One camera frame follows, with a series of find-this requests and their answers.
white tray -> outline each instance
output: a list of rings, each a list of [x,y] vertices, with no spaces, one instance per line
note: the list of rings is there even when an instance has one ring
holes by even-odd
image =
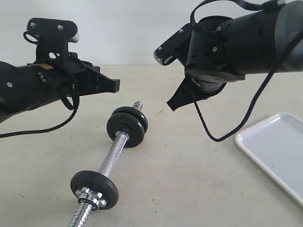
[[[235,141],[303,206],[303,121],[277,113],[237,133]]]

white background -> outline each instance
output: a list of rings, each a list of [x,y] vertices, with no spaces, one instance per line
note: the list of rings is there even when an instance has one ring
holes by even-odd
[[[189,22],[201,0],[0,0],[0,61],[23,65],[35,60],[33,44],[23,39],[33,17],[74,21],[80,41],[71,44],[82,60],[97,65],[157,64],[153,51]],[[229,1],[210,3],[196,20],[210,15],[251,13]]]

robotic arm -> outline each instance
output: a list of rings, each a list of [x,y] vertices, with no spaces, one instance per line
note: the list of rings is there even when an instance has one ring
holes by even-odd
[[[75,23],[33,18],[27,24],[24,38],[36,45],[36,61],[20,67],[0,61],[0,123],[58,100],[73,110],[74,116],[80,96],[119,91],[119,79],[106,77],[99,67],[69,52],[68,43],[79,40]]]
[[[222,141],[247,121],[257,98],[275,72],[303,71],[303,1],[270,0],[262,5],[230,0],[254,13],[229,18],[210,16],[195,21],[195,11],[216,0],[205,0],[190,15],[190,23],[154,51],[155,60],[169,65],[179,60],[185,78],[167,102],[175,111],[190,103],[200,115],[207,134]],[[268,73],[241,124],[222,138],[213,137],[196,104],[220,93],[229,82],[247,74]]]

white table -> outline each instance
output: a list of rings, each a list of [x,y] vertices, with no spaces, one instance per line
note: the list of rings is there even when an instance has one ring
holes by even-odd
[[[112,143],[106,133],[111,112],[137,99],[149,130],[111,174],[118,204],[94,212],[86,226],[303,226],[302,207],[236,147],[234,137],[210,140],[193,105],[169,109],[166,101],[183,79],[180,65],[101,71],[121,79],[118,93],[82,97],[75,118],[57,131],[0,139],[1,227],[67,226],[78,207],[70,179],[80,170],[98,170]],[[264,77],[247,76],[199,102],[216,137],[240,122]],[[303,119],[302,85],[303,73],[276,74],[245,127],[279,111]],[[0,132],[51,127],[70,113],[58,101],[8,119]]]

dumbbell bar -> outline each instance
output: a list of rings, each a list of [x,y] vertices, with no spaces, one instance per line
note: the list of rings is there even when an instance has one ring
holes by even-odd
[[[136,147],[144,139],[148,121],[141,112],[142,107],[137,101],[132,107],[123,106],[113,111],[107,121],[107,133],[113,144],[98,172],[80,171],[71,179],[71,190],[80,205],[68,227],[82,227],[93,210],[108,210],[117,204],[118,189],[108,177],[122,149]]]

